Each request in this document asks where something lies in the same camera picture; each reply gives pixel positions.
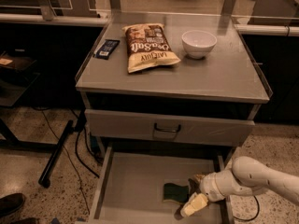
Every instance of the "drawer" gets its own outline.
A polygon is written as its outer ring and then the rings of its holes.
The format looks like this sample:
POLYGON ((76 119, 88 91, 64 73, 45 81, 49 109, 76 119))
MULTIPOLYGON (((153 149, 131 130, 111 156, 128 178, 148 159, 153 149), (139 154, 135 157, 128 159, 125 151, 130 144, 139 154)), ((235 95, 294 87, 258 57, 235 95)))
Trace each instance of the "drawer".
POLYGON ((209 203, 200 212, 181 219, 177 214, 180 205, 163 201, 165 183, 188 186, 192 191, 189 178, 194 174, 223 168, 221 156, 216 160, 151 156, 118 152, 110 144, 88 223, 234 223, 229 199, 209 203))
POLYGON ((254 122, 87 109, 91 134, 141 140, 236 147, 249 136, 254 122))

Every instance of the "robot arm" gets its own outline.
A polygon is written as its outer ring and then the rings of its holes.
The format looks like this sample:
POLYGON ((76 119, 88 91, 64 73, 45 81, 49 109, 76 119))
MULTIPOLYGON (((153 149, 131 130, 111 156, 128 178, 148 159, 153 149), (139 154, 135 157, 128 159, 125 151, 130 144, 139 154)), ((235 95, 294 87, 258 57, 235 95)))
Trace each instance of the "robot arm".
POLYGON ((254 196, 273 190, 283 198, 299 205, 299 177, 268 168, 250 157, 239 157, 231 169, 206 176, 196 175, 200 194, 194 193, 181 209, 188 217, 203 209, 208 201, 223 200, 229 195, 254 196))

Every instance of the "cable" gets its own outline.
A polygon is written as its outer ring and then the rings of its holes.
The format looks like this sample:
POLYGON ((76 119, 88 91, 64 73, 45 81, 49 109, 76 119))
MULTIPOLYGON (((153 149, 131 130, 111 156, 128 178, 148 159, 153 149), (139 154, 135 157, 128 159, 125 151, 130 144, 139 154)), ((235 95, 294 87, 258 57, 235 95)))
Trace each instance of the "cable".
POLYGON ((76 154, 78 160, 81 162, 81 164, 82 164, 85 168, 87 168, 92 174, 94 174, 97 178, 99 178, 100 175, 97 174, 95 171, 93 171, 89 166, 87 166, 87 165, 84 163, 84 161, 81 159, 81 157, 78 155, 78 139, 79 139, 79 137, 80 137, 80 134, 81 134, 81 132, 78 132, 78 134, 77 134, 76 143, 75 143, 75 154, 76 154))
POLYGON ((33 106, 31 106, 34 110, 36 110, 36 111, 45 111, 45 110, 49 110, 50 109, 50 107, 43 107, 43 108, 41 108, 41 107, 33 107, 33 106))
MULTIPOLYGON (((79 119, 79 116, 75 113, 75 111, 73 109, 70 108, 70 111, 73 113, 73 115, 79 119)), ((85 146, 86 146, 86 149, 87 151, 90 153, 91 156, 93 156, 93 158, 96 160, 97 163, 99 164, 103 164, 103 159, 101 159, 100 157, 98 157, 94 152, 91 151, 90 147, 88 146, 88 143, 87 143, 87 131, 86 131, 86 128, 83 127, 84 129, 84 136, 85 136, 85 146)))
POLYGON ((83 196, 83 199, 84 199, 84 202, 85 202, 88 214, 90 214, 90 208, 89 208, 89 206, 87 204, 86 196, 85 196, 83 188, 82 188, 82 179, 81 179, 81 176, 80 176, 80 174, 78 172, 78 169, 75 167, 75 164, 72 162, 71 157, 69 156, 69 152, 67 151, 66 147, 64 147, 64 150, 66 151, 67 157, 68 157, 69 161, 71 162, 73 168, 75 169, 75 171, 76 171, 76 173, 78 175, 79 189, 80 189, 80 191, 82 193, 82 196, 83 196))
POLYGON ((252 221, 252 220, 254 220, 259 214, 260 214, 260 204, 259 204, 259 201, 258 201, 258 199, 256 198, 256 196, 253 196, 254 197, 254 199, 255 199, 255 201, 256 201, 256 204, 257 204, 257 212, 256 212, 256 215, 254 216, 254 217, 252 217, 252 218, 250 218, 250 219, 241 219, 241 218, 238 218, 238 217, 235 217, 234 216, 234 218, 236 219, 236 220, 238 220, 238 221, 243 221, 243 222, 248 222, 248 221, 252 221))
MULTIPOLYGON (((46 116, 45 113, 44 113, 44 110, 40 110, 40 111, 42 112, 42 114, 43 114, 43 116, 44 116, 44 118, 45 118, 45 120, 46 120, 46 122, 47 122, 47 124, 48 124, 48 126, 49 126, 49 128, 50 128, 50 130, 52 131, 52 133, 54 134, 54 136, 59 140, 59 137, 56 135, 56 133, 54 132, 54 130, 51 128, 50 123, 49 123, 49 121, 48 121, 48 118, 47 118, 47 116, 46 116)), ((78 169, 76 168, 75 164, 72 162, 68 150, 66 149, 65 146, 63 146, 63 148, 64 148, 64 150, 66 151, 66 156, 67 156, 67 158, 69 159, 69 161, 70 161, 70 163, 72 164, 72 166, 73 166, 75 172, 76 172, 77 175, 78 175, 78 180, 79 180, 79 190, 80 190, 81 193, 82 193, 83 200, 84 200, 84 202, 85 202, 85 204, 86 204, 86 208, 87 208, 88 214, 90 214, 90 208, 89 208, 89 206, 88 206, 88 204, 87 204, 86 196, 85 196, 85 194, 84 194, 83 187, 82 187, 82 179, 81 179, 81 176, 80 176, 80 174, 79 174, 79 172, 78 172, 78 169)))

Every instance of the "cabinet top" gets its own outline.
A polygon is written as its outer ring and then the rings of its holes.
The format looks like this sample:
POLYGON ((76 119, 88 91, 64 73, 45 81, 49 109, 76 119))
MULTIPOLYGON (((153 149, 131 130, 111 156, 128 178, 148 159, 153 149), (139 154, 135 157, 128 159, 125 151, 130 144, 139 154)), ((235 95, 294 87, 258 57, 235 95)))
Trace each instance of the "cabinet top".
POLYGON ((200 100, 264 104, 269 97, 252 64, 239 33, 229 17, 198 14, 126 13, 114 15, 105 39, 120 40, 108 60, 91 57, 80 74, 78 91, 167 96, 200 100), (181 59, 174 67, 156 67, 129 74, 122 27, 162 23, 171 50, 181 59), (203 60, 187 56, 181 36, 189 30, 212 33, 218 43, 203 60))

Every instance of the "chip bag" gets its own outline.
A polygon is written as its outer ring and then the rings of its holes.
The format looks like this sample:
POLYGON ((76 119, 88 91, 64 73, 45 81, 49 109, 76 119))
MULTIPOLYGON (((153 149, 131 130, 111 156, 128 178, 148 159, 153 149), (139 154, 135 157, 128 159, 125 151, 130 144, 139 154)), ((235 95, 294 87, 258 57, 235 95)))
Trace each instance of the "chip bag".
POLYGON ((180 58, 170 49, 160 23, 144 23, 122 28, 128 48, 128 72, 158 65, 172 65, 180 58))

